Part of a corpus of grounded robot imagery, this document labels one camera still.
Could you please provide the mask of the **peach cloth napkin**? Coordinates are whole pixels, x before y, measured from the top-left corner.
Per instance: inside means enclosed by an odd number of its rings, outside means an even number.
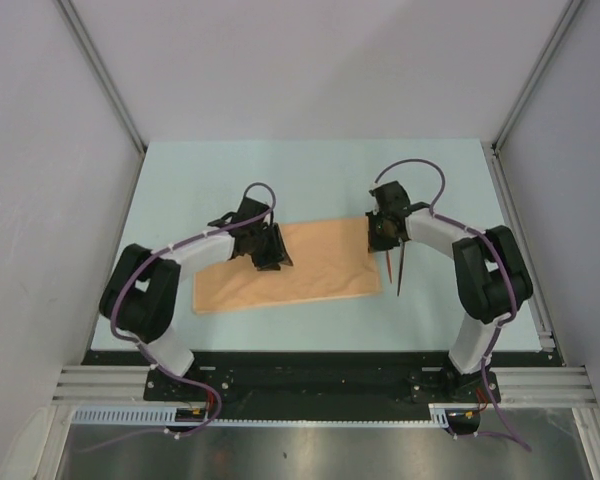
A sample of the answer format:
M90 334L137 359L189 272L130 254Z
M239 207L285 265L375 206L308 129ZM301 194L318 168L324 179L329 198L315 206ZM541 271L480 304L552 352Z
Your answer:
M245 257L212 265L194 277L192 310L205 315L379 294L367 230L365 217L283 224L291 266L258 271Z

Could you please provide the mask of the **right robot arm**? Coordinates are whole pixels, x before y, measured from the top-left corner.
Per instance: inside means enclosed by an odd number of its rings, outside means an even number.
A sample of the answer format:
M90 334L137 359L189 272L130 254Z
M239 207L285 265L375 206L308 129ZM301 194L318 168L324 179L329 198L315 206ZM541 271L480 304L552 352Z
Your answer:
M372 253L411 241L450 258L464 319L448 358L453 369L441 376L443 393L464 401L477 389L475 373L487 366L504 326L533 295L533 284L513 232L500 225L484 231L413 203L397 181L370 190L376 206L366 213Z

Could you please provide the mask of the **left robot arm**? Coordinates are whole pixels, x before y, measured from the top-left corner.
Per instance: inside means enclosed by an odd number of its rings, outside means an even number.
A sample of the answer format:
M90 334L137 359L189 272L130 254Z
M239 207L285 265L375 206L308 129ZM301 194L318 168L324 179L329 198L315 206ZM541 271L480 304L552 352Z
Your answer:
M177 398L194 397L200 374L195 357L171 327L180 284L216 264L248 257L258 271L293 264L273 208L244 196L235 212L208 229L161 250L139 244L124 248L99 302L112 332L134 343L152 364L168 371L166 387Z

